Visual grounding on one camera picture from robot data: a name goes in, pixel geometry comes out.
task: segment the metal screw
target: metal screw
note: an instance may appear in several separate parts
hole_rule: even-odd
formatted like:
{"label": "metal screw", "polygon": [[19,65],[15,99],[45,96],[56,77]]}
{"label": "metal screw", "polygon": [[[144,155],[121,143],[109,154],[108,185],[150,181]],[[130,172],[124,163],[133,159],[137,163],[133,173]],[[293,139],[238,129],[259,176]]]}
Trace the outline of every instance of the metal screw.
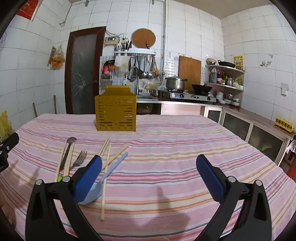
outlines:
{"label": "metal screw", "polygon": [[67,183],[71,180],[71,178],[69,176],[66,176],[63,178],[63,182]]}
{"label": "metal screw", "polygon": [[230,181],[231,183],[235,182],[236,179],[233,176],[228,177],[228,181]]}
{"label": "metal screw", "polygon": [[261,185],[262,185],[262,182],[261,182],[260,180],[256,180],[256,184],[257,184],[258,186],[261,186]]}
{"label": "metal screw", "polygon": [[41,179],[38,179],[38,180],[35,182],[36,185],[41,185],[41,183],[42,183],[42,180],[41,180]]}

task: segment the blue gripper pad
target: blue gripper pad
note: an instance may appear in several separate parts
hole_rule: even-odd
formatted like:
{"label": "blue gripper pad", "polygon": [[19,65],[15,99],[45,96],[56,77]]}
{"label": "blue gripper pad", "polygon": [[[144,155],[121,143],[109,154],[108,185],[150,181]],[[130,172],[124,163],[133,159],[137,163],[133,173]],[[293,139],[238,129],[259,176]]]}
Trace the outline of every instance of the blue gripper pad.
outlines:
{"label": "blue gripper pad", "polygon": [[91,163],[89,163],[86,167],[87,170],[84,172],[73,190],[73,198],[76,204],[85,199],[92,185],[96,181],[96,178],[100,174],[102,169],[101,157],[95,156],[94,159],[91,160]]}
{"label": "blue gripper pad", "polygon": [[216,202],[219,202],[221,204],[224,200],[225,188],[223,183],[215,174],[214,169],[217,167],[213,167],[204,155],[199,155],[196,159],[196,168],[200,173],[200,176],[202,177],[210,194],[212,195],[212,198]]}

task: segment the red poster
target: red poster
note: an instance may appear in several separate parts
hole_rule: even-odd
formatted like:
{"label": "red poster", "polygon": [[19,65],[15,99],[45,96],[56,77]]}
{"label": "red poster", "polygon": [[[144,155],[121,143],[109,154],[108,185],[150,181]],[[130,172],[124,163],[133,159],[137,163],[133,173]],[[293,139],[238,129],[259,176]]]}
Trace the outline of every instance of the red poster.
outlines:
{"label": "red poster", "polygon": [[37,7],[38,0],[28,0],[24,6],[17,12],[17,15],[20,15],[24,18],[31,20],[33,13]]}

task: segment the egg carton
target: egg carton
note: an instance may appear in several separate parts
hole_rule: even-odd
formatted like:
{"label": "egg carton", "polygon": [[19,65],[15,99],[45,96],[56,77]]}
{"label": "egg carton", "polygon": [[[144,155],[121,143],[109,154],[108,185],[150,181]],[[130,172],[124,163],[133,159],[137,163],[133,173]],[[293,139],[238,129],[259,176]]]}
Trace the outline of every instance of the egg carton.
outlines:
{"label": "egg carton", "polygon": [[290,133],[294,132],[295,130],[295,125],[284,118],[276,118],[274,124],[285,129],[287,132]]}

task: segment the blue spoon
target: blue spoon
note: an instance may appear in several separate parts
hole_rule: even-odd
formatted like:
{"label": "blue spoon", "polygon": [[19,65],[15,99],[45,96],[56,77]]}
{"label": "blue spoon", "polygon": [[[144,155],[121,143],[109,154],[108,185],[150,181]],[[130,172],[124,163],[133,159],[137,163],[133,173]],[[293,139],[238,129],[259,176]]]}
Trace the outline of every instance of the blue spoon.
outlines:
{"label": "blue spoon", "polygon": [[81,205],[86,205],[94,200],[96,200],[101,194],[102,194],[102,184],[103,181],[110,175],[111,172],[114,171],[114,169],[126,158],[128,155],[128,152],[125,152],[118,161],[110,168],[108,171],[101,177],[100,181],[98,183],[94,183],[89,190],[87,196],[85,197],[84,201],[79,202]]}

